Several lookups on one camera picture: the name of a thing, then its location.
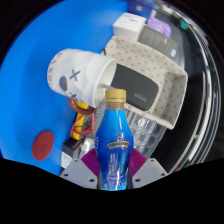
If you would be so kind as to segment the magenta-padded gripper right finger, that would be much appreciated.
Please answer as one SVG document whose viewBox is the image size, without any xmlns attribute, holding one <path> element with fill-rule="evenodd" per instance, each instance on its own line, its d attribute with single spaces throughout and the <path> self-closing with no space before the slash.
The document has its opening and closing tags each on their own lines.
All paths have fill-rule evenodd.
<svg viewBox="0 0 224 224">
<path fill-rule="evenodd" d="M 166 175 L 167 172 L 155 158 L 147 159 L 138 150 L 132 151 L 128 166 L 128 189 L 144 187 Z"/>
</svg>

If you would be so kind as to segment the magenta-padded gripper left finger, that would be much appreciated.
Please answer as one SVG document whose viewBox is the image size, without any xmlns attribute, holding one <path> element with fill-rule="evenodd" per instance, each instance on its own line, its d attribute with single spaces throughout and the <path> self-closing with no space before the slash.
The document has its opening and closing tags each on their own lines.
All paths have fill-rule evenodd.
<svg viewBox="0 0 224 224">
<path fill-rule="evenodd" d="M 91 149 L 81 159 L 74 159 L 60 177 L 81 187 L 96 189 L 99 174 L 96 151 Z"/>
</svg>

